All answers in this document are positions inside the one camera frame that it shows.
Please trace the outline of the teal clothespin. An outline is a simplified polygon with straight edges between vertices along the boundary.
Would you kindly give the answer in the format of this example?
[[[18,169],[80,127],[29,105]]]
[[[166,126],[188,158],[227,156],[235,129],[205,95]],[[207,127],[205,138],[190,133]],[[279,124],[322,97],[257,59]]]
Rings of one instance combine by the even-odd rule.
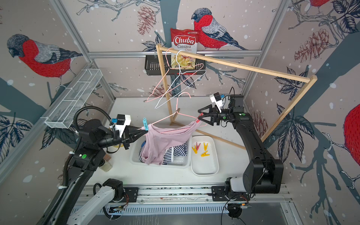
[[[148,126],[147,119],[146,119],[146,118],[143,118],[142,122],[143,122],[144,130],[148,131],[148,130],[149,130],[149,126]]]

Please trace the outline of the pink tank top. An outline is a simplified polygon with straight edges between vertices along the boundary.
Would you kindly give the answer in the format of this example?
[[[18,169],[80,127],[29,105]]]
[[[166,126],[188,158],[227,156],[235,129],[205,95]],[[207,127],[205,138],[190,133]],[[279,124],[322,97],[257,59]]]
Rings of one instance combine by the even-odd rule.
[[[168,163],[171,159],[168,150],[185,144],[200,125],[200,121],[193,121],[178,128],[159,128],[150,124],[145,145],[140,154],[141,161],[147,165],[158,166]]]

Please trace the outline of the striped tank top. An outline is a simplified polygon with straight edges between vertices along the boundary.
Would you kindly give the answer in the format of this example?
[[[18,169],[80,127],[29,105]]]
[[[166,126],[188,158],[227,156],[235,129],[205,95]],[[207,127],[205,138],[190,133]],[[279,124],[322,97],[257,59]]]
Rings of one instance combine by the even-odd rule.
[[[143,159],[142,159],[142,151],[143,150],[144,150],[144,148],[140,152],[140,160],[142,162],[143,162]],[[167,149],[165,151],[164,156],[163,156],[163,163],[161,165],[165,165],[166,163],[171,162],[172,161],[172,155],[174,155],[174,156],[186,156],[187,151],[188,151],[188,144],[187,143],[184,143],[182,145],[171,147],[171,148]]]

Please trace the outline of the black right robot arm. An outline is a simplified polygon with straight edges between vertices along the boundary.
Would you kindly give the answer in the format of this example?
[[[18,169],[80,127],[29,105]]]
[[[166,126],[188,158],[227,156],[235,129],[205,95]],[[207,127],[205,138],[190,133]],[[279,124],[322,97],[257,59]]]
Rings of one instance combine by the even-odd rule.
[[[240,135],[248,154],[249,164],[240,177],[227,178],[225,193],[229,194],[277,194],[281,188],[284,165],[265,148],[254,121],[244,111],[244,97],[230,94],[227,109],[208,105],[198,110],[198,119],[209,125],[229,122]]]

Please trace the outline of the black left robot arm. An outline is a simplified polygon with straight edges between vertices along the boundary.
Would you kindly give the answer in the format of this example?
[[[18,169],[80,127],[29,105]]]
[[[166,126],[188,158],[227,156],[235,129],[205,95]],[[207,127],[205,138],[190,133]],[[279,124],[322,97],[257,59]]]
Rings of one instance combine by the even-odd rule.
[[[89,120],[79,126],[78,117],[87,109],[101,112],[109,120],[110,127],[104,127],[98,119]],[[128,149],[131,143],[147,134],[145,129],[127,125],[126,121],[125,115],[119,114],[117,118],[112,119],[108,113],[97,106],[85,106],[75,113],[73,126],[79,134],[79,139],[65,161],[62,184],[38,221],[39,225],[88,224],[109,202],[122,201],[125,198],[123,182],[108,179],[101,187],[104,193],[98,192],[79,211],[79,216],[71,218],[73,208],[88,180],[98,168],[105,164],[104,156],[109,153],[107,148],[123,145],[125,149]]]

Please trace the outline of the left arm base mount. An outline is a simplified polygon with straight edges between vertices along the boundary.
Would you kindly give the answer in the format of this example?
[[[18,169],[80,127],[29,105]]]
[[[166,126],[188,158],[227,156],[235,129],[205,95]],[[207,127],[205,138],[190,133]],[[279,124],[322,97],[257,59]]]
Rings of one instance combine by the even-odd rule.
[[[113,188],[113,187],[109,187],[109,186],[104,186],[98,191],[98,193],[100,193],[100,192],[105,193],[105,188],[107,188],[107,190],[110,190],[110,193],[104,194],[104,195],[111,197],[111,198],[108,197],[109,201],[107,203],[125,204],[125,203],[135,203],[137,201],[138,192],[139,192],[138,187]]]

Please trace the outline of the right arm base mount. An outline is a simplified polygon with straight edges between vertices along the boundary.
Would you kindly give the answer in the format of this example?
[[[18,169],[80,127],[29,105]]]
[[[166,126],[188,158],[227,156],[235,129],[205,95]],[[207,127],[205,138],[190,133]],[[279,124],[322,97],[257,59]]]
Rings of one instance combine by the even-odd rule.
[[[250,200],[247,192],[234,192],[230,187],[226,186],[212,186],[211,194],[214,202],[225,202],[225,201],[246,201]]]

